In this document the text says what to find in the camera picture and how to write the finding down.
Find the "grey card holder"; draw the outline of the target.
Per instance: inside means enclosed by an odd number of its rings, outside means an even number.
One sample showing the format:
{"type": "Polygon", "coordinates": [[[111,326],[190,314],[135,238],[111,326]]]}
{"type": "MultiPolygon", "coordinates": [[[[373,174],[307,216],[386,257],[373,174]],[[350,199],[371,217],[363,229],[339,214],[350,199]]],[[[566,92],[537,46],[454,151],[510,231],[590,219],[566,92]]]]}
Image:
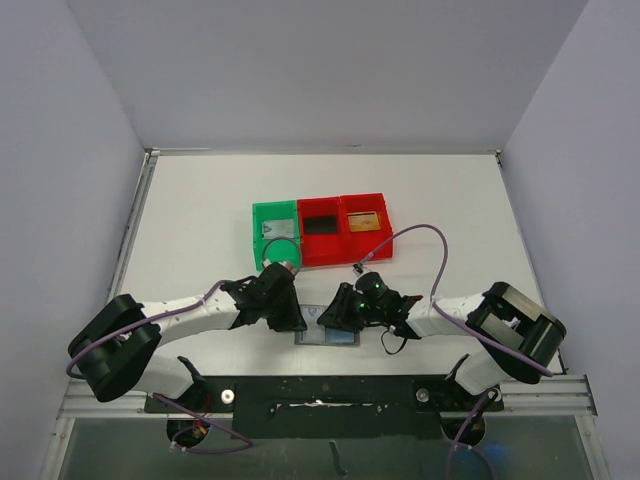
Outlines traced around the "grey card holder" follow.
{"type": "Polygon", "coordinates": [[[356,347],[357,333],[329,329],[317,323],[326,307],[323,305],[301,305],[301,314],[307,329],[295,333],[294,344],[299,346],[356,347]]]}

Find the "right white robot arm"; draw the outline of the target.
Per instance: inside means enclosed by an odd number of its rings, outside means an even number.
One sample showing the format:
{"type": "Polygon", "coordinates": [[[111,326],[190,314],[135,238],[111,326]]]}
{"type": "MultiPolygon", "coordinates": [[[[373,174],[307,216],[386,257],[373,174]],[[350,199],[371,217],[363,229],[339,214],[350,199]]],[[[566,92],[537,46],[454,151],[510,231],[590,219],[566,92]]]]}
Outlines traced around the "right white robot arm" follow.
{"type": "Polygon", "coordinates": [[[506,282],[479,294],[436,299],[403,295],[376,272],[364,273],[353,285],[342,283],[317,323],[352,333],[383,327],[406,341],[475,338],[482,349],[463,355],[445,384],[446,399],[459,409],[505,380],[537,384],[552,377],[549,364],[567,333],[560,320],[506,282]]]}

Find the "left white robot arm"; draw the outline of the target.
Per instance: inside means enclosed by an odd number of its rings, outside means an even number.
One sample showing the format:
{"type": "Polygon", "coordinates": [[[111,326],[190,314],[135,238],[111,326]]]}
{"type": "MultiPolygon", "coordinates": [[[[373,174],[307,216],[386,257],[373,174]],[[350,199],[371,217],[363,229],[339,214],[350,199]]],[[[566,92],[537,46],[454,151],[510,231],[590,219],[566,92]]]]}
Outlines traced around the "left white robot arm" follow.
{"type": "Polygon", "coordinates": [[[208,331],[231,331],[263,320],[275,332],[304,331],[294,280],[287,262],[259,275],[220,280],[206,293],[163,302],[112,298],[70,342],[66,373],[84,380],[103,403],[131,391],[160,394],[180,410],[200,405],[202,377],[185,356],[160,354],[161,347],[208,331]]]}

